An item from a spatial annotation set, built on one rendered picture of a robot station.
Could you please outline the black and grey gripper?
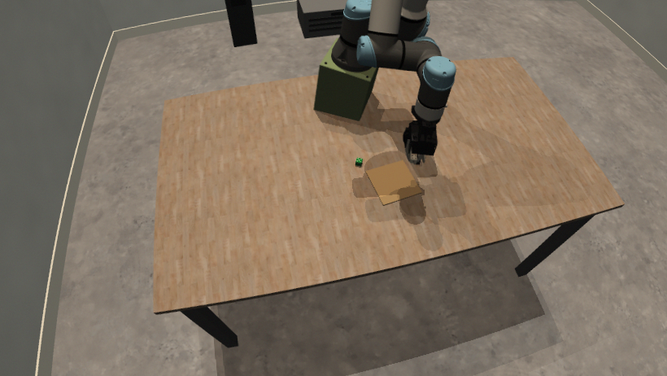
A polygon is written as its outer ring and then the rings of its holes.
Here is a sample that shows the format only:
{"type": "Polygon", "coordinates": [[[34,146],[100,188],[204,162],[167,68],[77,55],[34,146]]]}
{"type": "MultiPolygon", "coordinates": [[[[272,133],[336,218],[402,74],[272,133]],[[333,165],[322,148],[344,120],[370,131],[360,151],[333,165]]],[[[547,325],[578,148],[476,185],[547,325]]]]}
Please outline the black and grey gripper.
{"type": "Polygon", "coordinates": [[[435,152],[436,147],[438,145],[436,124],[441,120],[441,118],[438,119],[438,120],[433,120],[433,121],[425,121],[424,119],[419,117],[416,114],[416,112],[414,112],[414,115],[416,117],[416,120],[413,120],[411,123],[409,123],[409,127],[406,128],[404,133],[403,133],[404,148],[405,148],[405,151],[406,151],[406,156],[408,158],[408,162],[411,161],[412,154],[419,154],[419,155],[417,155],[417,162],[419,162],[421,160],[421,157],[422,157],[423,158],[422,161],[424,163],[425,162],[425,155],[434,156],[434,152],[435,152]],[[423,129],[426,129],[426,130],[423,130],[423,129]],[[429,130],[431,130],[431,131],[429,131],[429,130]],[[409,132],[409,134],[408,134],[408,132],[409,132]],[[427,133],[428,133],[428,136],[427,136],[427,133]],[[433,133],[433,135],[432,135],[432,133],[433,133]],[[410,139],[410,134],[412,135],[411,139],[410,139]],[[410,145],[411,142],[412,142],[412,146],[410,145]]]}

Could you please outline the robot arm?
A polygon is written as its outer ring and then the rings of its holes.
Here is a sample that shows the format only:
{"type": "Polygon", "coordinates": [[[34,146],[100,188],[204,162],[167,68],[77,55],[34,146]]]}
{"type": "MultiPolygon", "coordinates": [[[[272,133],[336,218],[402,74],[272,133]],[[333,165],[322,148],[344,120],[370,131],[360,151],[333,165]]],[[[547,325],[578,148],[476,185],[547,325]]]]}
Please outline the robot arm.
{"type": "Polygon", "coordinates": [[[371,67],[416,72],[421,84],[412,114],[432,121],[440,119],[447,107],[456,66],[442,57],[432,38],[425,37],[428,1],[347,0],[331,58],[349,72],[371,67]]]}

